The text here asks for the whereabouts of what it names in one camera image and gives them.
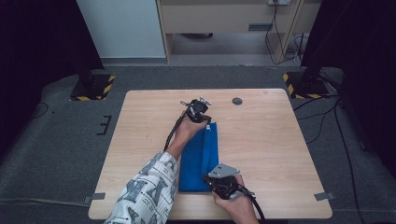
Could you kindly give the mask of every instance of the wooden table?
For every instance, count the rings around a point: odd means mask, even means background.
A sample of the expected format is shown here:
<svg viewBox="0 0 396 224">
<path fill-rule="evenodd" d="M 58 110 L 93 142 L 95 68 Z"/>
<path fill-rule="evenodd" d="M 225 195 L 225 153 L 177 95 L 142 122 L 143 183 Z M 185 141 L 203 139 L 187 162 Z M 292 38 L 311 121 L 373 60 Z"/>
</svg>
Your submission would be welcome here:
<svg viewBox="0 0 396 224">
<path fill-rule="evenodd" d="M 266 218 L 328 218 L 327 200 L 300 127 L 281 89 L 129 91 L 114 132 L 94 200 L 92 219 L 106 219 L 125 184 L 157 152 L 189 102 L 203 96 L 218 124 L 219 160 L 241 170 Z M 239 97 L 241 105 L 232 99 Z M 169 219 L 230 219 L 210 194 L 177 193 Z"/>
</svg>

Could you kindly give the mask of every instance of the white patterned shirt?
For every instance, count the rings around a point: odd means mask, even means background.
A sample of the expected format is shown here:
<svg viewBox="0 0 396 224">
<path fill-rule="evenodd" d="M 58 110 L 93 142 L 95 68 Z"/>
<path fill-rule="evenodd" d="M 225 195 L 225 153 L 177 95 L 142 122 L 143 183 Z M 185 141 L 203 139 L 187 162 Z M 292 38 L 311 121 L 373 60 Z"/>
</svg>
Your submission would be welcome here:
<svg viewBox="0 0 396 224">
<path fill-rule="evenodd" d="M 177 161 L 160 152 L 122 190 L 105 224 L 165 223 L 177 190 Z"/>
</svg>

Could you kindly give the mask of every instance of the blue towel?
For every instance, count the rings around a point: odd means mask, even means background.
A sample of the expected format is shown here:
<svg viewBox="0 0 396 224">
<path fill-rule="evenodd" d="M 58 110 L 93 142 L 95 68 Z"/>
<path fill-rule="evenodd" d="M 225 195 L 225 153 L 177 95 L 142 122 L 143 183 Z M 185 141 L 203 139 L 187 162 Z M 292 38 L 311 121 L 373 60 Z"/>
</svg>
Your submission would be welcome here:
<svg viewBox="0 0 396 224">
<path fill-rule="evenodd" d="M 209 192 L 203 175 L 219 165 L 218 128 L 216 123 L 199 131 L 184 147 L 180 161 L 178 190 Z"/>
</svg>

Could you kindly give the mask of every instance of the black cable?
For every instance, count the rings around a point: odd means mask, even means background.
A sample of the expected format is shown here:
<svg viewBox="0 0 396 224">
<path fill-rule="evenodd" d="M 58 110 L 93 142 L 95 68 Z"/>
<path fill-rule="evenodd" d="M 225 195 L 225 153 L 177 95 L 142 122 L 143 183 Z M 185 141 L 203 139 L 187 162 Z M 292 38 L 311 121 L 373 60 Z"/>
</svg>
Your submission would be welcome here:
<svg viewBox="0 0 396 224">
<path fill-rule="evenodd" d="M 238 184 L 239 188 L 241 188 L 242 190 L 239 189 L 240 192 L 242 192 L 243 194 L 245 194 L 245 196 L 249 197 L 249 199 L 253 202 L 254 206 L 257 209 L 257 212 L 260 215 L 260 219 L 262 220 L 262 223 L 265 222 L 265 216 L 264 213 L 262 212 L 262 209 L 260 208 L 259 204 L 256 201 L 256 198 L 253 197 L 253 192 L 251 192 L 250 190 L 248 190 L 247 188 L 245 188 L 244 186 Z"/>
<path fill-rule="evenodd" d="M 324 99 L 327 99 L 327 98 L 335 97 L 335 96 L 338 96 L 338 95 L 328 95 L 328 96 L 326 96 L 326 97 L 319 97 L 319 98 L 311 99 L 311 100 L 309 100 L 309 101 L 307 101 L 307 102 L 305 102 L 305 103 L 303 103 L 303 104 L 297 106 L 296 108 L 293 109 L 293 111 L 296 111 L 296 110 L 300 109 L 301 107 L 303 107 L 304 105 L 307 105 L 307 104 L 309 104 L 309 103 L 311 103 L 311 102 L 313 102 L 313 101 L 316 101 L 316 100 L 319 100 L 319 99 L 323 99 L 323 98 L 324 98 Z"/>
<path fill-rule="evenodd" d="M 351 159 L 350 159 L 349 151 L 347 149 L 347 143 L 346 143 L 343 131 L 341 129 L 340 121 L 339 121 L 338 116 L 337 116 L 337 109 L 336 108 L 334 109 L 334 116 L 335 116 L 335 121 L 337 123 L 338 131 L 340 132 L 341 139 L 343 140 L 344 150 L 346 151 L 346 157 L 347 157 L 347 162 L 348 162 L 348 165 L 349 165 L 350 178 L 352 180 L 352 190 L 353 190 L 353 197 L 354 197 L 355 204 L 356 204 L 356 209 L 358 210 L 358 214 L 359 214 L 359 218 L 361 219 L 361 223 L 365 224 L 365 221 L 363 219 L 363 215 L 361 214 L 361 208 L 360 208 L 359 202 L 358 202 L 358 194 L 356 192 L 355 176 L 353 174 L 352 162 L 351 162 Z"/>
<path fill-rule="evenodd" d="M 323 114 L 323 117 L 322 117 L 322 120 L 321 120 L 321 122 L 320 122 L 319 132 L 318 132 L 317 136 L 316 136 L 314 139 L 312 139 L 312 140 L 309 141 L 309 142 L 306 142 L 307 144 L 311 144 L 311 143 L 315 142 L 315 141 L 320 137 L 321 130 L 322 130 L 322 127 L 323 127 L 323 121 L 324 121 L 324 119 L 326 118 L 326 115 L 329 114 L 330 112 L 332 112 L 332 110 L 334 110 L 334 109 L 337 107 L 338 102 L 340 102 L 340 99 L 338 99 L 338 100 L 335 102 L 334 106 L 333 106 L 330 110 L 328 110 L 328 111 L 325 112 L 325 113 L 321 113 L 321 114 Z"/>
<path fill-rule="evenodd" d="M 90 207 L 90 205 L 87 203 L 70 203 L 70 202 L 61 202 L 61 201 L 34 199 L 34 198 L 0 199 L 0 203 L 43 203 L 43 204 L 66 205 L 66 206 L 76 206 L 76 207 Z"/>
<path fill-rule="evenodd" d="M 302 54 L 304 54 L 304 53 L 305 53 L 305 50 L 302 49 L 302 45 L 298 45 L 298 44 L 297 44 L 297 39 L 298 39 L 298 38 L 301 38 L 301 36 L 296 36 L 296 37 L 294 37 L 294 45 L 300 49 L 300 52 L 301 52 Z M 295 51 L 296 51 L 296 48 L 295 48 L 295 47 L 294 47 L 294 49 L 286 48 L 286 51 L 288 51 L 288 52 L 295 52 Z"/>
<path fill-rule="evenodd" d="M 302 40 L 300 41 L 300 45 L 298 45 L 297 44 L 297 39 L 298 38 L 301 38 Z M 304 36 L 304 34 L 302 34 L 302 35 L 300 35 L 300 36 L 296 36 L 296 37 L 294 37 L 294 45 L 295 46 L 298 46 L 299 48 L 302 48 L 303 47 L 303 39 L 308 39 L 309 37 L 308 36 Z"/>
<path fill-rule="evenodd" d="M 41 102 L 39 105 L 44 105 L 45 107 L 46 107 L 46 110 L 43 112 L 43 113 L 41 113 L 40 115 L 37 115 L 37 116 L 35 116 L 35 117 L 31 117 L 30 119 L 37 119 L 37 118 L 40 118 L 41 116 L 43 116 L 43 115 L 45 115 L 46 113 L 47 113 L 47 111 L 49 111 L 49 105 L 47 105 L 46 103 L 43 103 L 43 102 Z"/>
<path fill-rule="evenodd" d="M 303 40 L 304 40 L 304 33 L 301 35 L 301 40 L 300 40 L 300 47 L 298 48 L 297 56 L 300 58 L 300 62 L 303 61 L 303 58 L 301 57 L 301 47 L 303 46 Z"/>
<path fill-rule="evenodd" d="M 274 11 L 274 17 L 273 17 L 273 19 L 272 19 L 272 21 L 271 21 L 270 27 L 272 28 L 273 26 L 275 26 L 275 28 L 276 28 L 276 33 L 277 33 L 277 36 L 278 36 L 279 41 L 280 41 L 280 47 L 281 47 L 281 50 L 282 50 L 282 55 L 283 55 L 283 57 L 286 58 L 286 60 L 284 60 L 284 61 L 282 61 L 282 62 L 280 62 L 280 63 L 276 63 L 276 62 L 274 61 L 274 59 L 273 59 L 273 57 L 272 57 L 272 54 L 271 54 L 270 47 L 268 46 L 268 33 L 269 33 L 270 29 L 268 29 L 267 32 L 266 32 L 266 34 L 265 34 L 265 45 L 267 46 L 267 49 L 268 49 L 268 52 L 269 52 L 269 54 L 270 54 L 270 58 L 271 58 L 271 61 L 273 62 L 273 64 L 282 64 L 282 63 L 284 63 L 284 62 L 286 62 L 286 61 L 292 60 L 294 57 L 293 57 L 293 58 L 288 58 L 288 57 L 286 57 L 286 55 L 283 53 L 282 41 L 281 41 L 280 34 L 279 34 L 279 31 L 277 30 L 277 26 L 276 26 L 277 2 L 275 2 L 274 9 L 275 9 L 275 11 Z"/>
<path fill-rule="evenodd" d="M 304 118 L 299 118 L 299 119 L 297 119 L 297 120 L 302 120 L 302 119 L 311 119 L 311 118 L 313 118 L 313 117 L 316 117 L 316 116 L 325 115 L 326 113 L 327 113 L 327 112 L 323 112 L 323 113 L 320 113 L 320 114 L 311 115 L 311 116 L 304 117 Z"/>
<path fill-rule="evenodd" d="M 180 118 L 178 118 L 178 120 L 176 121 L 175 126 L 173 127 L 172 131 L 169 133 L 168 137 L 166 138 L 166 143 L 165 143 L 165 147 L 163 148 L 163 151 L 165 151 L 166 149 L 168 149 L 169 147 L 169 143 L 171 142 L 172 136 L 174 135 L 178 125 L 180 125 L 181 121 L 183 121 L 183 119 L 187 116 L 187 110 L 190 109 L 190 106 L 187 106 L 187 109 L 184 111 L 184 113 L 180 116 Z"/>
</svg>

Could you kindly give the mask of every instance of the wall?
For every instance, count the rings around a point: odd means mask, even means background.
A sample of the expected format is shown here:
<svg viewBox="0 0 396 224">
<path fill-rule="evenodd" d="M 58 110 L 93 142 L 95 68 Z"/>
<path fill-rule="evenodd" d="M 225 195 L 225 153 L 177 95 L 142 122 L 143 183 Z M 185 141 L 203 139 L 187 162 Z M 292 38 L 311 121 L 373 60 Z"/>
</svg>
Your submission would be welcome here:
<svg viewBox="0 0 396 224">
<path fill-rule="evenodd" d="M 77 0 L 101 58 L 165 58 L 155 0 Z"/>
</svg>

